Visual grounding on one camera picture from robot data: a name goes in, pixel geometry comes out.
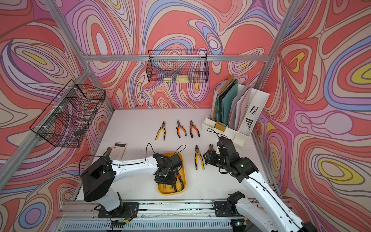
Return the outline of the yellow plastic storage box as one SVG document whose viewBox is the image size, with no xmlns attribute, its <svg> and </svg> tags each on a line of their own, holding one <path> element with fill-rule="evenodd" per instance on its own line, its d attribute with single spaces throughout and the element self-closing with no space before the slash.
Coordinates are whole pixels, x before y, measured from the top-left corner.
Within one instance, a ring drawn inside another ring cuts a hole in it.
<svg viewBox="0 0 371 232">
<path fill-rule="evenodd" d="M 155 182 L 158 192 L 162 195 L 172 195 L 182 192 L 185 189 L 185 180 L 182 177 L 184 172 L 183 158 L 179 153 L 172 156 L 155 154 L 158 170 L 155 173 Z"/>
</svg>

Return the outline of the orange black small pliers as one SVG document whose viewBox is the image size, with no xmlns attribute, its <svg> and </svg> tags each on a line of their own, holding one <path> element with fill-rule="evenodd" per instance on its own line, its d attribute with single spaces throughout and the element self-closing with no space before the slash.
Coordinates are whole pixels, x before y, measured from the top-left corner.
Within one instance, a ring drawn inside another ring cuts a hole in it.
<svg viewBox="0 0 371 232">
<path fill-rule="evenodd" d="M 179 174 L 179 171 L 178 170 L 175 171 L 174 179 L 177 180 L 177 183 L 178 182 L 180 183 L 180 185 L 181 185 L 181 189 L 180 190 L 182 191 L 184 189 L 185 185 L 184 185 L 184 182 L 182 180 L 182 176 Z"/>
</svg>

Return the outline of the yellow black combination pliers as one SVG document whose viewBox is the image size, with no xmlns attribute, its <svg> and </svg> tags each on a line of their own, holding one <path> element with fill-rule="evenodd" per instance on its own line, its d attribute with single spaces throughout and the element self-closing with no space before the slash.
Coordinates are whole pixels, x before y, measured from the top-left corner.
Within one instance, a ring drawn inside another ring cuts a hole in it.
<svg viewBox="0 0 371 232">
<path fill-rule="evenodd" d="M 203 157 L 200 153 L 198 145 L 195 145 L 195 158 L 194 159 L 195 159 L 194 162 L 195 162 L 196 171 L 199 169 L 198 160 L 201 161 L 201 168 L 204 170 L 205 167 L 204 167 L 204 163 L 203 163 Z"/>
</svg>

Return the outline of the orange black combination pliers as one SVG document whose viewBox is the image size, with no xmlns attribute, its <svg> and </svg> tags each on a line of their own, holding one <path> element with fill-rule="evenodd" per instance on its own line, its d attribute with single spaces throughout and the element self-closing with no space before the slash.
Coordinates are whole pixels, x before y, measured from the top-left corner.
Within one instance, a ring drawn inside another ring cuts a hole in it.
<svg viewBox="0 0 371 232">
<path fill-rule="evenodd" d="M 196 127 L 196 125 L 194 125 L 193 121 L 190 120 L 189 123 L 190 123 L 189 133 L 190 133 L 191 138 L 194 138 L 193 131 L 195 131 L 197 136 L 200 137 L 201 136 L 200 132 L 199 132 L 198 128 Z"/>
</svg>

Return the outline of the orange black needle-nose pliers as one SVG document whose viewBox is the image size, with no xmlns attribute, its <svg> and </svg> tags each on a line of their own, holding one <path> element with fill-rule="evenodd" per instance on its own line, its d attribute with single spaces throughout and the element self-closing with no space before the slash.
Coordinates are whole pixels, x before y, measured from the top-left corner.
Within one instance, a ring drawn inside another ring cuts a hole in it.
<svg viewBox="0 0 371 232">
<path fill-rule="evenodd" d="M 177 128 L 176 128 L 177 136 L 181 138 L 180 131 L 183 131 L 185 136 L 187 136 L 186 130 L 184 129 L 183 125 L 181 125 L 180 121 L 177 119 L 176 122 L 177 122 Z"/>
</svg>

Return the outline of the yellow black long-nose pliers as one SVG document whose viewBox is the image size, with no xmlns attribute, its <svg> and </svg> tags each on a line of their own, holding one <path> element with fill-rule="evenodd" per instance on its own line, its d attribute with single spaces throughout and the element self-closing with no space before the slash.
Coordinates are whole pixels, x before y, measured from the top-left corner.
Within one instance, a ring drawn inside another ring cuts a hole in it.
<svg viewBox="0 0 371 232">
<path fill-rule="evenodd" d="M 156 134 L 156 138 L 155 138 L 156 141 L 158 140 L 161 132 L 163 132 L 162 140 L 164 141 L 166 137 L 166 121 L 162 122 L 162 125 Z"/>
</svg>

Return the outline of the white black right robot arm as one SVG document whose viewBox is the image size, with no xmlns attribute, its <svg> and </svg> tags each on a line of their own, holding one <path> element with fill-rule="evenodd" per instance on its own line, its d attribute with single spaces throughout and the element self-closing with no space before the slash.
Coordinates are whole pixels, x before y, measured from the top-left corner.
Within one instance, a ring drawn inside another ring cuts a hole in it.
<svg viewBox="0 0 371 232">
<path fill-rule="evenodd" d="M 217 148 L 218 152 L 212 152 L 208 163 L 217 167 L 221 174 L 237 179 L 263 207 L 259 209 L 237 191 L 227 198 L 227 209 L 231 214 L 247 218 L 263 232 L 317 231 L 312 222 L 304 222 L 283 203 L 249 158 L 240 157 L 232 140 L 219 137 Z"/>
</svg>

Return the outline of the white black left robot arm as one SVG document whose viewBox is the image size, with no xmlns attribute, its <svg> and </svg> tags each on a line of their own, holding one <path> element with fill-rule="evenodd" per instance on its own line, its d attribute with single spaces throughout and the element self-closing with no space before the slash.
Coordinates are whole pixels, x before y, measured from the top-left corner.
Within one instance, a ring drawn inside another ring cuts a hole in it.
<svg viewBox="0 0 371 232">
<path fill-rule="evenodd" d="M 134 160 L 111 160 L 99 157 L 82 174 L 84 200 L 98 202 L 107 212 L 123 206 L 122 198 L 111 185 L 119 180 L 135 176 L 155 176 L 159 185 L 172 185 L 176 172 L 183 167 L 178 154 L 164 156 L 156 153 L 151 157 Z"/>
</svg>

